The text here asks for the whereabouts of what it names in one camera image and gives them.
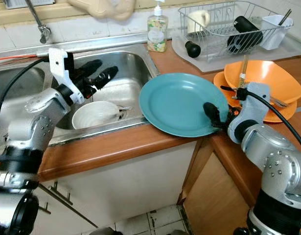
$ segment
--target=orange countertop edge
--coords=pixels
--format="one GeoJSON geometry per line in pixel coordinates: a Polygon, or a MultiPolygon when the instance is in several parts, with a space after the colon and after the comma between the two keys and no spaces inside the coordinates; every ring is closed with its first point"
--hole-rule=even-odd
{"type": "MultiPolygon", "coordinates": [[[[185,72],[213,81],[217,72],[201,72],[189,62],[180,58],[173,50],[171,41],[164,53],[149,52],[161,74],[185,72]]],[[[276,62],[287,70],[301,84],[301,56],[276,62]]],[[[301,134],[301,112],[291,119],[291,124],[301,134]]],[[[273,124],[273,128],[285,135],[297,148],[299,145],[284,124],[273,124]]],[[[44,154],[39,170],[41,182],[83,172],[97,167],[114,164],[144,154],[195,141],[198,138],[181,138],[164,133],[144,124],[117,132],[106,133],[64,145],[52,146],[44,154]]],[[[215,152],[233,178],[236,186],[249,206],[255,203],[260,189],[261,172],[242,152],[240,145],[233,143],[224,133],[209,136],[215,152]]]]}

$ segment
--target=blue plate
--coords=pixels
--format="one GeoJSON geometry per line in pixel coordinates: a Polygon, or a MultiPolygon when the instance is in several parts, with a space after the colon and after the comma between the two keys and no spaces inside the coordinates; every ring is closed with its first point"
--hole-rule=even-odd
{"type": "Polygon", "coordinates": [[[218,130],[211,125],[203,104],[213,103],[221,121],[229,106],[223,93],[207,80],[186,73],[169,73],[147,82],[139,95],[139,106],[148,121],[169,134],[199,137],[218,130]]]}

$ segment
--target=orange plate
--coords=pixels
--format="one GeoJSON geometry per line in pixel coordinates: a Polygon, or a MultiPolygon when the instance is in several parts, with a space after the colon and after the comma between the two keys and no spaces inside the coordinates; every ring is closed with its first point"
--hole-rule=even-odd
{"type": "MultiPolygon", "coordinates": [[[[242,62],[225,65],[224,75],[230,87],[237,87],[242,62]]],[[[301,97],[301,85],[287,71],[272,61],[248,61],[246,82],[265,83],[270,86],[271,96],[287,104],[301,97]]]]}
{"type": "MultiPolygon", "coordinates": [[[[216,74],[216,76],[213,79],[214,85],[222,91],[226,99],[228,100],[229,105],[232,107],[241,107],[239,104],[239,100],[233,99],[232,96],[235,95],[235,92],[225,91],[221,89],[221,86],[228,87],[228,83],[225,80],[224,72],[219,72],[216,74]]],[[[287,107],[281,108],[277,105],[273,105],[285,118],[286,120],[290,119],[297,108],[297,101],[290,103],[287,107]]],[[[268,111],[266,117],[264,118],[265,122],[282,122],[271,110],[268,111]]]]}

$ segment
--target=dish soap bottle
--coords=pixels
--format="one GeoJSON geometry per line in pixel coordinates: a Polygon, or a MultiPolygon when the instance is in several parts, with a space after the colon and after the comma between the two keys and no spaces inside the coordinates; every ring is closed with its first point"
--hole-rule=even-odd
{"type": "Polygon", "coordinates": [[[157,6],[155,7],[154,15],[148,17],[148,50],[165,52],[168,17],[162,15],[160,2],[165,0],[156,0],[157,6]]]}

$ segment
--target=stainless steel sink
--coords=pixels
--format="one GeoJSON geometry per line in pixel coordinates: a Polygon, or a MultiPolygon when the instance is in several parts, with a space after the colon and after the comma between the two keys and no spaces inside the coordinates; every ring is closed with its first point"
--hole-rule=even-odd
{"type": "MultiPolygon", "coordinates": [[[[132,107],[132,109],[121,111],[119,121],[74,130],[71,119],[76,110],[82,106],[74,105],[70,113],[57,124],[50,144],[77,140],[147,122],[139,108],[139,93],[143,85],[157,76],[159,72],[145,47],[132,45],[74,54],[76,68],[94,59],[100,59],[103,65],[92,76],[97,76],[105,68],[114,65],[118,66],[119,72],[111,82],[82,105],[103,100],[112,102],[119,107],[132,107]]],[[[21,70],[21,67],[28,64],[0,66],[0,94],[8,82],[21,70]]],[[[25,103],[32,95],[46,88],[55,87],[55,85],[48,63],[38,64],[14,84],[0,115],[0,149],[4,146],[8,124],[17,118],[17,114],[25,103]]]]}

